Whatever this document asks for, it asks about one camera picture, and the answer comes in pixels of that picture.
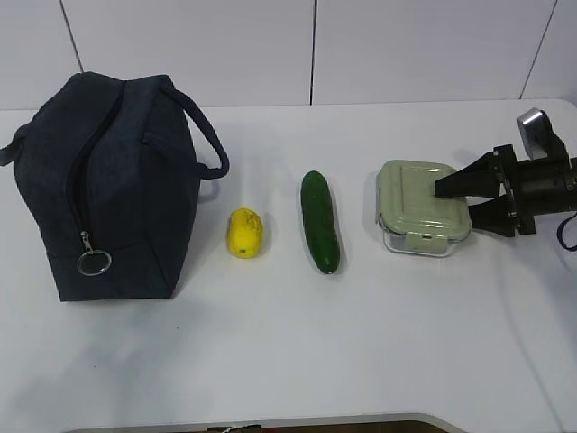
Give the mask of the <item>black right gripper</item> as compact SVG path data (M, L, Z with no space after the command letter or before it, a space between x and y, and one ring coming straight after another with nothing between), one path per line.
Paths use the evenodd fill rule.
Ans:
M505 188L503 196L500 183ZM504 237L532 235L535 217L576 209L576 160L517 159L510 145L435 182L437 198L493 198L469 206L472 229Z

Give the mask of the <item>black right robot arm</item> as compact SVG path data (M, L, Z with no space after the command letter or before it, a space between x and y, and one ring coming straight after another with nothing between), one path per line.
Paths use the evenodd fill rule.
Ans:
M576 209L575 159L520 161L513 146L498 146L468 167L435 182L438 198L481 197L469 207L472 228L504 237L533 235L535 217Z

